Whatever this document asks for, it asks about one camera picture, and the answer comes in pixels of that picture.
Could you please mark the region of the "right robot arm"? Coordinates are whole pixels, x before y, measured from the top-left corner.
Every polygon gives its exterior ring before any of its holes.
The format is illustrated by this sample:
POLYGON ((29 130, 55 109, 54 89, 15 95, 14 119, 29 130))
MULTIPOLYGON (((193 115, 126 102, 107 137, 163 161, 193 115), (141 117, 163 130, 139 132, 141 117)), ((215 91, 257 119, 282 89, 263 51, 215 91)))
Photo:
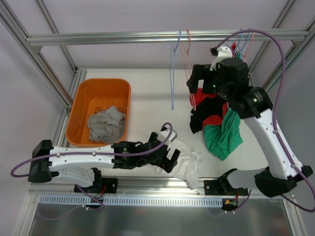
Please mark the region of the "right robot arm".
POLYGON ((275 197, 288 193, 301 180, 308 181, 312 168, 294 156, 275 118, 276 106, 267 92, 249 85, 245 62, 226 58, 218 63, 195 64, 187 82, 190 93, 197 93, 200 80, 203 93, 216 93, 225 99, 250 128, 268 162, 264 169, 231 169, 224 173, 220 182, 222 193, 231 195, 237 188, 256 188, 267 197, 275 197))

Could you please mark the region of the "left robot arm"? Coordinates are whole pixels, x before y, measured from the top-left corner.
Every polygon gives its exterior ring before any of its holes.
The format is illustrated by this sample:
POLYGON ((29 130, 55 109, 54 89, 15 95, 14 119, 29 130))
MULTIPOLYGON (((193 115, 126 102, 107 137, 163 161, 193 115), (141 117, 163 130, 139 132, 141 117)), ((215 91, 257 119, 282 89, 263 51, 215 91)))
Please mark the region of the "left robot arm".
POLYGON ((102 188, 100 168, 132 170, 152 165, 170 173, 180 153, 158 140, 156 132, 146 143, 121 141, 83 149, 54 146, 50 140, 42 140, 32 152, 28 182, 46 183, 56 177, 98 192, 102 188))

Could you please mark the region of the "grey tank top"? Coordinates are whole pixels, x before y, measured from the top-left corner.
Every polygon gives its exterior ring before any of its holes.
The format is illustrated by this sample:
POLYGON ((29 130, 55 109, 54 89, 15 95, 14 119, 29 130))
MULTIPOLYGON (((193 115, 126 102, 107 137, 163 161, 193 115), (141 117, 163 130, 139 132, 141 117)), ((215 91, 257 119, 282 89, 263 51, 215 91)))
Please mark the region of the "grey tank top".
POLYGON ((117 143, 123 137, 126 115, 111 106, 88 118, 89 140, 96 143, 117 143))

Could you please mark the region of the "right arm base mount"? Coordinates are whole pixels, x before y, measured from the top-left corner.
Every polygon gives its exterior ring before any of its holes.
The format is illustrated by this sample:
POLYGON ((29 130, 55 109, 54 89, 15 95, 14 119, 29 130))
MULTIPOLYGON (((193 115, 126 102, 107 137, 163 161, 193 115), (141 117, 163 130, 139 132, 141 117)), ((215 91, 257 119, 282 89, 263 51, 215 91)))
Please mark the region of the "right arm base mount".
POLYGON ((218 179, 207 179, 203 181, 205 195, 207 196, 247 196, 247 188, 232 188, 229 183, 218 179))

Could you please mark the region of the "black tank top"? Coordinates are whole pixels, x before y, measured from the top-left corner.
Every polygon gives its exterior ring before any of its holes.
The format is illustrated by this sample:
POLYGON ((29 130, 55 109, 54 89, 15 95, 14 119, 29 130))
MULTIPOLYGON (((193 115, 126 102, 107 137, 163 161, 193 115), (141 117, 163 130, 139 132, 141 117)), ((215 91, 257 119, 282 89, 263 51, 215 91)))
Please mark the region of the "black tank top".
POLYGON ((194 97, 196 110, 191 110, 189 124, 192 133, 201 131, 205 125, 221 125, 227 113, 227 102, 215 93, 204 94, 200 88, 194 97))

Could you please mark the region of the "white tank top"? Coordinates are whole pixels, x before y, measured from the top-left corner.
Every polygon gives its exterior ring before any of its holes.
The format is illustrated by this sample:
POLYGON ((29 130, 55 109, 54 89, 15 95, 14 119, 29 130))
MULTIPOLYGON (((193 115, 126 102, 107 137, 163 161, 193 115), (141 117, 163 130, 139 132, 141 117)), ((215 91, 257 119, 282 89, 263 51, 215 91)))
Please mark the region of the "white tank top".
POLYGON ((173 168, 171 173, 167 173, 159 167, 156 168, 156 173, 158 175, 184 180, 189 189, 196 189, 200 176, 198 166, 202 163, 203 156, 178 139, 172 142, 168 141, 167 144, 170 148, 170 152, 167 155, 169 159, 175 149, 180 151, 177 165, 173 168))

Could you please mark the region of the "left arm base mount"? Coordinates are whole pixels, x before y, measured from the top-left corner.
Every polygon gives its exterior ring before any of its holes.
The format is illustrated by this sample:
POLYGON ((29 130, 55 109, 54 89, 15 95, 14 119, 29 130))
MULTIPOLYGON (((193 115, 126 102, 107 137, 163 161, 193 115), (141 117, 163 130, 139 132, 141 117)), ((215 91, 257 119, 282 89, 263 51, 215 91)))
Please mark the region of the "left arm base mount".
POLYGON ((100 183, 90 187, 81 187, 82 190, 89 194, 116 194, 118 187, 118 179, 113 177, 103 177, 100 183))

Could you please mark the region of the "red tank top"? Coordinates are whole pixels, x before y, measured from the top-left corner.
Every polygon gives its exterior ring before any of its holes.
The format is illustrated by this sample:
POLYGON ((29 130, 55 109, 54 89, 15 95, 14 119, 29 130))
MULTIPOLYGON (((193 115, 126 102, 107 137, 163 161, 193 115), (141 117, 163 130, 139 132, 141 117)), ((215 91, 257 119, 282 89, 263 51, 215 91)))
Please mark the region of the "red tank top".
POLYGON ((205 126, 239 126, 239 115, 229 110, 227 102, 216 94, 209 79, 214 75, 210 64, 195 64, 192 67, 187 86, 190 92, 190 104, 192 105, 190 116, 190 129, 197 133, 205 126))

